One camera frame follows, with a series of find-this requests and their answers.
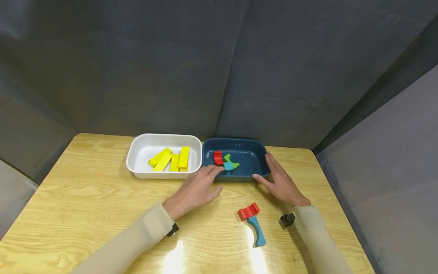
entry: yellow wooden block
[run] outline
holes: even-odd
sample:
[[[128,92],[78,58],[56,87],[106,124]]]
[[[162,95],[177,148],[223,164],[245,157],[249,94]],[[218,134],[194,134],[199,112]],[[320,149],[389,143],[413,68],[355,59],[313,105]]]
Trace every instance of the yellow wooden block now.
[[[164,153],[169,153],[172,154],[172,151],[170,150],[170,148],[166,147],[162,152],[158,153],[157,155],[155,155],[152,159],[149,160],[149,164],[153,167],[155,167],[158,162],[160,161],[161,157],[164,155]]]
[[[187,165],[186,168],[180,168],[180,171],[182,171],[182,172],[188,172],[188,171],[189,171],[189,165]]]
[[[179,154],[172,154],[172,162],[170,162],[170,171],[179,171],[178,161],[180,160]]]
[[[183,146],[181,148],[180,161],[178,162],[179,169],[187,169],[189,166],[189,153],[190,148],[188,146]]]
[[[166,168],[167,164],[169,163],[170,158],[172,158],[172,155],[170,153],[165,152],[164,155],[161,157],[160,161],[158,162],[158,164],[154,167],[152,171],[158,171],[158,172],[163,171]]]

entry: green wooden block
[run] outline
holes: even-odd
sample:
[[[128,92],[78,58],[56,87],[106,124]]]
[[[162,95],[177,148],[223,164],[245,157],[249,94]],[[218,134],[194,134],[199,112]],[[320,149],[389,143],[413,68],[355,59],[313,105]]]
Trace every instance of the green wooden block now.
[[[236,169],[236,167],[240,166],[239,163],[233,163],[233,162],[230,160],[230,157],[231,157],[231,155],[230,155],[230,154],[227,154],[227,155],[225,155],[223,158],[225,159],[225,161],[232,163],[234,169]]]

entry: red wooden block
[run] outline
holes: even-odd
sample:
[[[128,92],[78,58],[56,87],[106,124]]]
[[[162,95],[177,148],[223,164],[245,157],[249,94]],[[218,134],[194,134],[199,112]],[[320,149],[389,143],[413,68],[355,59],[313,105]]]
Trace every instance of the red wooden block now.
[[[260,209],[258,208],[257,204],[252,203],[250,206],[248,206],[246,208],[239,209],[237,214],[239,215],[240,219],[242,221],[244,221],[244,220],[248,219],[249,217],[255,216],[259,212],[260,212]]]
[[[216,165],[223,165],[223,160],[222,160],[222,151],[215,151],[213,153],[213,158],[215,160],[215,164]]]

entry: right hand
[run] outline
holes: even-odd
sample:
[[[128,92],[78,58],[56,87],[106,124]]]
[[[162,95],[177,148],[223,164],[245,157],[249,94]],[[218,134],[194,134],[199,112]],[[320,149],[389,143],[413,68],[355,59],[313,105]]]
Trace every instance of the right hand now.
[[[274,156],[268,152],[265,158],[271,171],[273,182],[269,182],[258,174],[253,174],[252,177],[264,185],[277,199],[290,204],[292,207],[311,205],[309,199],[301,193],[292,178],[286,173],[277,160],[275,160]]]

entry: white plastic bin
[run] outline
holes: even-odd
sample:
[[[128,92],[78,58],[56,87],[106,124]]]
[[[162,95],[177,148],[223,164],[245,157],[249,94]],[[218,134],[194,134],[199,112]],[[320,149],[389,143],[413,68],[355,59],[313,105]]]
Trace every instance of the white plastic bin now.
[[[153,172],[149,160],[166,147],[180,154],[190,147],[188,172],[170,172],[170,162],[163,172]],[[192,135],[146,133],[135,137],[126,158],[126,167],[140,179],[185,179],[202,165],[201,141]]]

